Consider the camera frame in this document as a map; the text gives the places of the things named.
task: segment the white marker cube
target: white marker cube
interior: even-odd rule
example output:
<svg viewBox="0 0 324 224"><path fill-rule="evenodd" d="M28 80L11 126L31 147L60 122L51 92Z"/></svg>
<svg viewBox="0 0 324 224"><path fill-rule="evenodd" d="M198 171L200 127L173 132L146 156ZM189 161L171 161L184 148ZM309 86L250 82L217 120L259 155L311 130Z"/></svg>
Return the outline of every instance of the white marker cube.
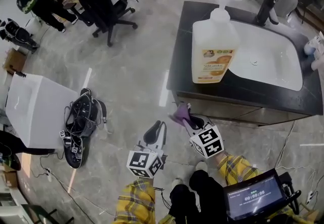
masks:
<svg viewBox="0 0 324 224"><path fill-rule="evenodd" d="M128 155L127 168L137 177L153 178L162 165L155 152L130 151Z"/></svg>
<svg viewBox="0 0 324 224"><path fill-rule="evenodd" d="M222 136L217 126L200 132L190 138L194 149L205 158L212 157L224 151Z"/></svg>

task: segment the black faucet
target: black faucet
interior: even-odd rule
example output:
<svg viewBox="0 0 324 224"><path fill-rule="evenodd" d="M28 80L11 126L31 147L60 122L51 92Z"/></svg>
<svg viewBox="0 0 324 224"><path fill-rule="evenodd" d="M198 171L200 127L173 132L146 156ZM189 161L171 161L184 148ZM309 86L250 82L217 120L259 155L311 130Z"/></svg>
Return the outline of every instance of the black faucet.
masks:
<svg viewBox="0 0 324 224"><path fill-rule="evenodd" d="M264 26L267 19L274 25L278 25L279 21L274 10L274 5L277 0L263 0L258 15L256 16L257 24Z"/></svg>

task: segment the timer digits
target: timer digits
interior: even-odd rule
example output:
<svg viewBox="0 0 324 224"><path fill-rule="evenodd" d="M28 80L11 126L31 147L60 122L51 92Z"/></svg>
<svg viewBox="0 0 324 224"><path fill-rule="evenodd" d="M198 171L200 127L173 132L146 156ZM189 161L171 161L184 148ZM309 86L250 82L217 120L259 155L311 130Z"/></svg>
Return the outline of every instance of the timer digits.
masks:
<svg viewBox="0 0 324 224"><path fill-rule="evenodd" d="M264 195L264 191L260 191L258 193L253 193L251 196L245 197L245 200L249 201L249 200L254 199L254 198L256 198L258 196L261 196L261 195Z"/></svg>

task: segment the tablet screen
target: tablet screen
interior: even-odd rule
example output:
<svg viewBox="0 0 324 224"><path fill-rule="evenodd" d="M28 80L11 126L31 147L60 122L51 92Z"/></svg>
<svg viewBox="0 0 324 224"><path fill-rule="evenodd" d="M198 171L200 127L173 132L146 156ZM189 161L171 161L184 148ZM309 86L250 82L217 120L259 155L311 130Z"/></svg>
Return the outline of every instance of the tablet screen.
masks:
<svg viewBox="0 0 324 224"><path fill-rule="evenodd" d="M270 176L248 187L228 192L228 213L232 219L241 219L282 199L284 197L276 178Z"/></svg>

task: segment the bottle label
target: bottle label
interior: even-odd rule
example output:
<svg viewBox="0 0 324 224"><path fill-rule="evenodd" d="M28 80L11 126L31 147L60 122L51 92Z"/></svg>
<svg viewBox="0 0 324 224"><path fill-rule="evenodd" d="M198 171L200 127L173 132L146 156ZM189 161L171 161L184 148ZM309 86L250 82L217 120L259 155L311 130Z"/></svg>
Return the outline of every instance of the bottle label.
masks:
<svg viewBox="0 0 324 224"><path fill-rule="evenodd" d="M222 80L234 55L234 50L202 50L203 67L199 83L217 83Z"/></svg>

